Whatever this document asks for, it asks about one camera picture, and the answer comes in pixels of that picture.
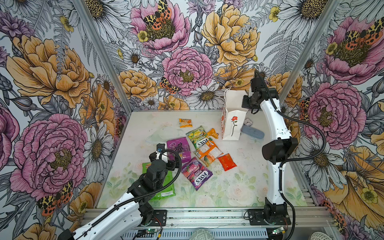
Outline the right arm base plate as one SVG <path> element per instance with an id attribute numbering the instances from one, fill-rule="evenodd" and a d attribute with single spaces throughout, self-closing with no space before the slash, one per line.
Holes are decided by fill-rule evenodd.
<path id="1" fill-rule="evenodd" d="M 265 211 L 264 209 L 249 209 L 246 217 L 251 226 L 261 225 L 291 225 L 291 219 L 287 211 Z"/>

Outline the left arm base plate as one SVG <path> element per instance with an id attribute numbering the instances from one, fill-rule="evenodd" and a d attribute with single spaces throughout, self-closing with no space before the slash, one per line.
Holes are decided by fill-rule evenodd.
<path id="1" fill-rule="evenodd" d="M 142 227 L 165 227 L 167 224 L 167 210 L 153 210 L 144 214 L 141 222 Z"/>

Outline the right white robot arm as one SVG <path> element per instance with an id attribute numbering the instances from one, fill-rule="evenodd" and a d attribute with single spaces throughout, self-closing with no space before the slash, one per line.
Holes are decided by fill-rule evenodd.
<path id="1" fill-rule="evenodd" d="M 261 111 L 267 120 L 271 140 L 263 145 L 262 155 L 268 162 L 269 183 L 263 211 L 250 213 L 250 221 L 261 218 L 269 225 L 290 225 L 288 201 L 284 199 L 284 173 L 286 161 L 298 146 L 298 140 L 288 130 L 281 110 L 276 89 L 268 88 L 259 71 L 251 79 L 251 91 L 243 96 L 242 107 L 256 114 Z"/>

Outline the bright green snack bag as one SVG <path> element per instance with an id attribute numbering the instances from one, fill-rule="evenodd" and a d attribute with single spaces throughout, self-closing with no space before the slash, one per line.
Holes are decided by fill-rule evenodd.
<path id="1" fill-rule="evenodd" d="M 150 162 L 142 164 L 143 174 L 145 174 L 147 172 L 147 169 L 150 166 L 151 166 Z M 167 175 L 165 177 L 164 183 L 163 183 L 163 187 L 168 185 L 172 179 L 173 179 L 173 172 L 168 171 Z M 152 200 L 153 201 L 160 201 L 160 200 L 165 200 L 165 199 L 168 199 L 168 198 L 171 198 L 174 196 L 176 196 L 176 191 L 175 191 L 174 184 L 172 184 L 169 187 L 167 187 L 166 189 L 162 190 L 161 192 L 156 193 L 156 195 L 152 198 Z"/>

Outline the white floral paper bag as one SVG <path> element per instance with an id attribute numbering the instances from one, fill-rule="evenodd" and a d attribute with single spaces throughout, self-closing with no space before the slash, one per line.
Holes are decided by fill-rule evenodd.
<path id="1" fill-rule="evenodd" d="M 238 141 L 248 109 L 243 108 L 243 98 L 248 97 L 246 91 L 226 89 L 221 128 L 223 141 Z"/>

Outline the purple Fox's candy bag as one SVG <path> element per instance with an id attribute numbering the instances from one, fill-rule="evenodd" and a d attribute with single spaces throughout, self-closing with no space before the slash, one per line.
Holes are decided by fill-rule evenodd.
<path id="1" fill-rule="evenodd" d="M 191 182 L 196 191 L 213 176 L 213 173 L 199 162 L 197 158 L 192 158 L 183 165 L 182 173 Z"/>

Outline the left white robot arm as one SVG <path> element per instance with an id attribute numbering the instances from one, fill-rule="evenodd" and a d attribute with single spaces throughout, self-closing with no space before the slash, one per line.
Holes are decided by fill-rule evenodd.
<path id="1" fill-rule="evenodd" d="M 63 231 L 59 240 L 114 240 L 126 231 L 147 225 L 154 214 L 149 201 L 172 185 L 181 173 L 182 160 L 174 150 L 157 145 L 151 165 L 113 206 L 75 231 Z"/>

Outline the purple snack bag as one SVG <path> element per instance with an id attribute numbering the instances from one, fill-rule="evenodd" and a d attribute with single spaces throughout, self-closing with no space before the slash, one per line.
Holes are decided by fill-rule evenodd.
<path id="1" fill-rule="evenodd" d="M 186 164 L 192 159 L 190 145 L 186 137 L 168 140 L 167 149 L 177 152 L 182 160 L 182 164 Z"/>

